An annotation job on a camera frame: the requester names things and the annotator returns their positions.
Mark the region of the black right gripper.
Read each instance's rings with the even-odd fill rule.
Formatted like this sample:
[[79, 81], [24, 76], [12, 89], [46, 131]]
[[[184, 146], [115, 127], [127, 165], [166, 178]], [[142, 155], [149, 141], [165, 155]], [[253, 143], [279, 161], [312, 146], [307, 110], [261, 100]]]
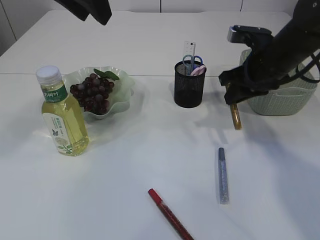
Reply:
[[269, 50], [241, 53], [241, 65], [223, 71], [219, 76], [221, 86], [226, 87], [224, 100], [227, 105], [265, 96], [280, 87], [279, 70], [275, 56]]

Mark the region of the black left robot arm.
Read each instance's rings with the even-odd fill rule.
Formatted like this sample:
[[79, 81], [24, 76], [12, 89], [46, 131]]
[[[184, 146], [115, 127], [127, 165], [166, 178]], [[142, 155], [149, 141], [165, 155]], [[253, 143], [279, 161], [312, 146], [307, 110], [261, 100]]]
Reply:
[[91, 15], [98, 23], [105, 26], [112, 17], [108, 0], [55, 0], [55, 2], [82, 21]]

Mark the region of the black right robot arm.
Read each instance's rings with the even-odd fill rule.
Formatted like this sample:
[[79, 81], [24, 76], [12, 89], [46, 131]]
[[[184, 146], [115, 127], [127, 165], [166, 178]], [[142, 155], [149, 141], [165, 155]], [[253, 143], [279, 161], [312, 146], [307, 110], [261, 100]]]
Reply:
[[251, 52], [238, 67], [219, 75], [227, 90], [227, 105], [264, 96], [281, 85], [302, 77], [320, 63], [320, 2], [299, 0], [292, 19], [272, 36], [263, 27], [234, 25], [228, 30], [230, 43], [245, 44]]

